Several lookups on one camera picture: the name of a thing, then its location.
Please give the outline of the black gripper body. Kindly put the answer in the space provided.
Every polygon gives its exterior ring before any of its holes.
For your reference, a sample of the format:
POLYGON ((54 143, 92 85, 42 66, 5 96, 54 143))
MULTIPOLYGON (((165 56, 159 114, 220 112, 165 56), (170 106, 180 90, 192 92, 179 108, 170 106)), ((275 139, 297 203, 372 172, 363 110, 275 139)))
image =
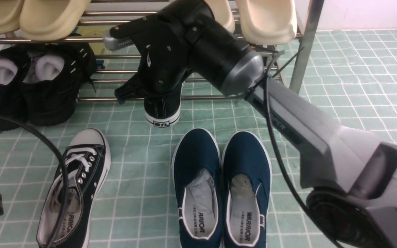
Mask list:
POLYGON ((114 92, 120 104, 174 93, 191 73, 190 47, 184 35, 201 15, 214 19, 204 0, 175 0, 155 14, 105 32, 103 42, 107 50, 118 51, 133 44, 141 56, 137 72, 114 92))

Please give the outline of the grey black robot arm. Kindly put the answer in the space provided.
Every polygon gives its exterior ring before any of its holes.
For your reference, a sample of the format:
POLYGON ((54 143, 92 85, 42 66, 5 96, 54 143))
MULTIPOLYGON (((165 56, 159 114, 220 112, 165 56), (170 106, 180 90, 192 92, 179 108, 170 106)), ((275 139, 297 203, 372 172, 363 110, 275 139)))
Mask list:
POLYGON ((119 103, 166 97, 200 74, 263 115, 288 188, 336 247, 397 248, 397 145, 343 126, 276 81, 208 2, 175 0, 112 27, 103 42, 110 51, 134 44, 141 55, 137 72, 115 90, 119 103))

